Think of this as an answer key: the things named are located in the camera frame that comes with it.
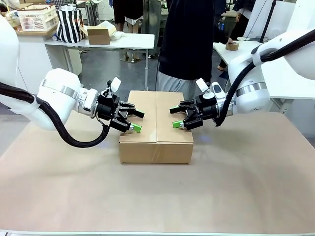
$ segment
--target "plastic crate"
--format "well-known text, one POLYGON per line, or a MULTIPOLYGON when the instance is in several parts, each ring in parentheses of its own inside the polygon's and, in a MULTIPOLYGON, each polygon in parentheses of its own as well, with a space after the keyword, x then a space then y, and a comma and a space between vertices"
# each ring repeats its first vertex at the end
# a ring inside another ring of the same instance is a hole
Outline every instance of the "plastic crate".
POLYGON ((18 10, 23 31, 48 32, 58 22, 54 5, 30 5, 18 10))

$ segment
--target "cardboard box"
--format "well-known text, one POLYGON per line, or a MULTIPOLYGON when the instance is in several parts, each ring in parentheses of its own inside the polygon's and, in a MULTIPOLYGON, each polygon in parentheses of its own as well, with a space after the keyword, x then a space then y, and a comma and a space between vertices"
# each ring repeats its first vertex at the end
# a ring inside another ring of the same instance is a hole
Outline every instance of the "cardboard box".
POLYGON ((144 118, 129 117, 142 126, 140 133, 122 133, 119 139, 121 163, 189 164, 193 149, 192 133, 174 129, 174 121, 186 114, 170 114, 169 109, 183 101, 177 92, 131 91, 128 102, 145 113, 144 118))
POLYGON ((88 37, 90 45, 110 44, 110 36, 117 31, 115 26, 108 21, 98 26, 83 26, 80 29, 88 37))

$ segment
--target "person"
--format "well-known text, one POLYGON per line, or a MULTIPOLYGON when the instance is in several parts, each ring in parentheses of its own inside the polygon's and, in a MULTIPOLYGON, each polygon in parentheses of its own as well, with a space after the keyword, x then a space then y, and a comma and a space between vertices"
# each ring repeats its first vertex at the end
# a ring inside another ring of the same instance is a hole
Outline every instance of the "person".
MULTIPOLYGON (((125 1, 125 20, 130 33, 138 33, 140 20, 143 20, 143 0, 125 1)), ((140 60, 136 53, 132 53, 132 62, 140 60)))
POLYGON ((113 0, 114 20, 117 25, 117 31, 124 31, 125 24, 125 1, 113 0))
POLYGON ((16 0, 0 0, 2 11, 8 9, 9 11, 13 11, 19 8, 19 1, 16 0))
MULTIPOLYGON (((236 0, 233 10, 237 11, 238 13, 235 19, 236 25, 232 30, 230 36, 232 40, 237 40, 238 37, 243 37, 248 22, 250 20, 255 2, 256 0, 236 0)), ((224 71, 224 69, 226 68, 226 63, 221 60, 217 68, 220 71, 224 71)))
MULTIPOLYGON (((124 31, 127 21, 130 33, 138 33, 140 20, 143 19, 143 0, 113 0, 114 18, 117 31, 124 31)), ((132 62, 139 60, 136 53, 132 54, 132 62)))
POLYGON ((169 12, 169 9, 171 8, 171 4, 172 4, 172 0, 166 0, 166 6, 167 6, 168 12, 169 12))
POLYGON ((4 17, 7 11, 8 8, 6 7, 6 5, 0 2, 0 15, 4 17))
POLYGON ((216 0, 215 3, 215 25, 217 26, 221 15, 226 12, 226 0, 216 0))
POLYGON ((193 99, 195 80, 210 82, 213 42, 232 42, 214 25, 214 1, 173 0, 159 56, 158 90, 193 99))

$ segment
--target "striped bag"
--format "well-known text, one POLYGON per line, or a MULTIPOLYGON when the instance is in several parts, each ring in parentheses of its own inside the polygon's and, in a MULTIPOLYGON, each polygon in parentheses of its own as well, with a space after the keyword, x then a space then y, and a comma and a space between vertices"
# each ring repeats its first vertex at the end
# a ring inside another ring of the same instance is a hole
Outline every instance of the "striped bag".
POLYGON ((80 10, 58 11, 59 24, 57 27, 57 37, 65 43, 77 43, 85 38, 80 30, 83 27, 82 14, 80 10))

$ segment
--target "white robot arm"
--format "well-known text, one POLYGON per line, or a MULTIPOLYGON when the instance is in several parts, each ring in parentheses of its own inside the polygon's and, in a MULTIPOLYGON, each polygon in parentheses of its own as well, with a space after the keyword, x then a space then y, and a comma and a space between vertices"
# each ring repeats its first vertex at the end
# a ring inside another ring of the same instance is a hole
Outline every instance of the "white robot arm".
POLYGON ((121 81, 116 77, 107 82, 107 88, 98 93, 95 89, 81 87, 79 78, 68 71, 54 69, 41 82, 37 95, 15 87, 18 67, 19 41, 14 29, 0 16, 0 102, 17 114, 26 116, 38 126, 47 130, 57 130, 64 141, 78 148, 88 148, 105 139, 109 127, 122 132, 140 132, 139 125, 130 123, 128 115, 143 118, 144 113, 134 105, 120 101, 114 95, 121 81), (73 139, 64 127, 71 110, 96 118, 103 126, 101 135, 91 142, 73 139), (105 125, 100 119, 110 120, 105 125))
POLYGON ((194 129, 206 119, 213 119, 220 126, 228 116, 262 110, 270 101, 260 67, 265 62, 284 57, 296 73, 315 79, 314 41, 315 30, 289 31, 261 44, 250 54, 235 58, 228 67, 232 86, 227 94, 217 82, 210 85, 199 79, 197 85, 204 94, 170 109, 171 113, 187 114, 185 120, 174 122, 173 127, 194 129))

